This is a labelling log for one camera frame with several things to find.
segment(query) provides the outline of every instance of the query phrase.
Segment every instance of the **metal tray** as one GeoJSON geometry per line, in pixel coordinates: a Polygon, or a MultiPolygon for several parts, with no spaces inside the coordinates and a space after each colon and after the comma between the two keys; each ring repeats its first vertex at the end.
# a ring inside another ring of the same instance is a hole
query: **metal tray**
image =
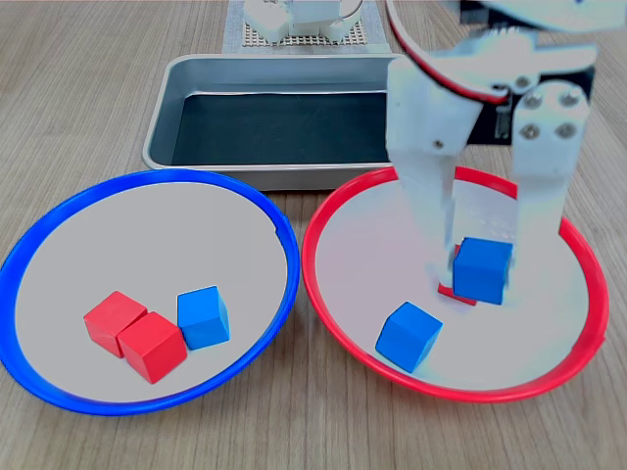
{"type": "MultiPolygon", "coordinates": [[[[166,69],[143,149],[144,163],[150,168],[210,170],[261,191],[335,189],[359,174],[389,166],[387,158],[377,163],[351,162],[347,155],[345,161],[340,159],[337,164],[177,164],[174,153],[185,100],[196,95],[385,94],[388,65],[397,57],[237,54],[177,58],[166,69]]],[[[207,119],[216,121],[219,116],[207,119]]]]}

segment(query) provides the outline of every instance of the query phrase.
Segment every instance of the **red bowl rim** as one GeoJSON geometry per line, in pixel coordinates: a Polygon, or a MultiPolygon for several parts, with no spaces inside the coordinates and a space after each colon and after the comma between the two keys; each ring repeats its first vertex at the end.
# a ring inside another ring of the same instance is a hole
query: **red bowl rim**
{"type": "MultiPolygon", "coordinates": [[[[370,171],[349,181],[336,189],[322,203],[313,215],[305,233],[302,253],[305,288],[322,323],[340,344],[356,359],[382,376],[417,392],[448,400],[475,403],[525,400],[549,392],[576,376],[592,360],[603,344],[609,318],[609,299],[601,265],[584,237],[566,218],[561,221],[559,235],[577,257],[584,272],[589,294],[588,317],[570,354],[545,375],[522,385],[492,391],[465,391],[434,386],[385,365],[362,350],[342,331],[322,299],[315,276],[315,252],[320,235],[331,216],[358,193],[396,179],[398,179],[396,171],[389,166],[370,171]]],[[[494,174],[459,166],[456,170],[456,179],[479,184],[516,198],[516,184],[494,174]]]]}

